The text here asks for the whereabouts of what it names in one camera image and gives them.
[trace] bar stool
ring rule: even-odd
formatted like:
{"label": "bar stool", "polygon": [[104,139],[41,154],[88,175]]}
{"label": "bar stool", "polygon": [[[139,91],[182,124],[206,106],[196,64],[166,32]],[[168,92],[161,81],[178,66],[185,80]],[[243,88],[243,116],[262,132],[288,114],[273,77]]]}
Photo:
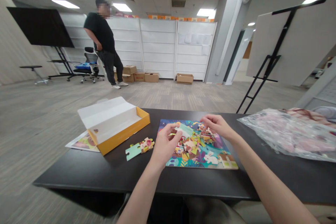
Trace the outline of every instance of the bar stool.
{"label": "bar stool", "polygon": [[31,70],[37,75],[37,81],[35,82],[35,85],[38,83],[45,83],[48,84],[49,80],[43,79],[36,71],[34,68],[41,68],[42,66],[34,65],[34,66],[20,66],[20,68],[31,68]]}

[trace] black pants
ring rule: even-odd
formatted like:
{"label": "black pants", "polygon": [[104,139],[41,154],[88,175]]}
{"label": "black pants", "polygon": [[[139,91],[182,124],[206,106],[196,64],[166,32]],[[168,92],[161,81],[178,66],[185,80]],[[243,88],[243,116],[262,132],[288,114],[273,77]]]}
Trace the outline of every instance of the black pants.
{"label": "black pants", "polygon": [[97,51],[98,57],[101,59],[105,66],[106,75],[108,78],[108,81],[111,83],[111,85],[115,85],[116,81],[114,79],[114,71],[113,66],[117,69],[117,77],[118,82],[122,82],[123,80],[123,69],[124,66],[119,58],[119,55],[117,52],[108,52],[108,51]]}

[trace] cardboard box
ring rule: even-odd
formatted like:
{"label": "cardboard box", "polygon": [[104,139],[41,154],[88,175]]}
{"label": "cardboard box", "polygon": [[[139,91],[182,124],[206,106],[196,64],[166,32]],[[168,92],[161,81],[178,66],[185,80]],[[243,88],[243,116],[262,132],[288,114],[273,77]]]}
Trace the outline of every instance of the cardboard box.
{"label": "cardboard box", "polygon": [[150,123],[147,112],[123,97],[81,108],[78,114],[103,155]]}
{"label": "cardboard box", "polygon": [[[114,73],[114,79],[115,79],[115,81],[118,80],[116,72]],[[133,74],[128,75],[128,74],[123,73],[122,74],[122,79],[123,79],[124,82],[134,82],[134,76],[133,76]]]}
{"label": "cardboard box", "polygon": [[145,81],[146,82],[159,82],[159,74],[158,73],[145,73]]}
{"label": "cardboard box", "polygon": [[194,76],[184,73],[178,73],[176,76],[176,82],[180,84],[192,84],[194,81]]}
{"label": "cardboard box", "polygon": [[123,74],[134,74],[137,72],[136,66],[124,66]]}
{"label": "cardboard box", "polygon": [[135,73],[134,80],[137,81],[145,81],[145,73]]}

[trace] colorful puzzle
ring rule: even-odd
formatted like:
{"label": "colorful puzzle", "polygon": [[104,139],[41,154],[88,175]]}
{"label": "colorful puzzle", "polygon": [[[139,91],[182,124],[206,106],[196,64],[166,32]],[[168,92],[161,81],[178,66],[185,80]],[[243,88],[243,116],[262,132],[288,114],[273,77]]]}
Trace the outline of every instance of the colorful puzzle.
{"label": "colorful puzzle", "polygon": [[206,129],[201,122],[161,119],[158,132],[168,123],[180,124],[187,137],[181,137],[166,166],[238,169],[224,140]]}
{"label": "colorful puzzle", "polygon": [[131,145],[128,149],[125,150],[126,159],[131,160],[132,158],[136,157],[139,154],[145,153],[150,149],[153,149],[155,142],[152,138],[146,138],[140,143],[135,145]]}

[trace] tv screen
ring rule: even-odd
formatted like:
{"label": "tv screen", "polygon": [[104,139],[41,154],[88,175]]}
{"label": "tv screen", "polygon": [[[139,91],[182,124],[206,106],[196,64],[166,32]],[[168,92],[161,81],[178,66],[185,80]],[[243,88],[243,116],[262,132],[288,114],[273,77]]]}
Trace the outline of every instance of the tv screen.
{"label": "tv screen", "polygon": [[57,10],[7,8],[32,45],[74,47]]}

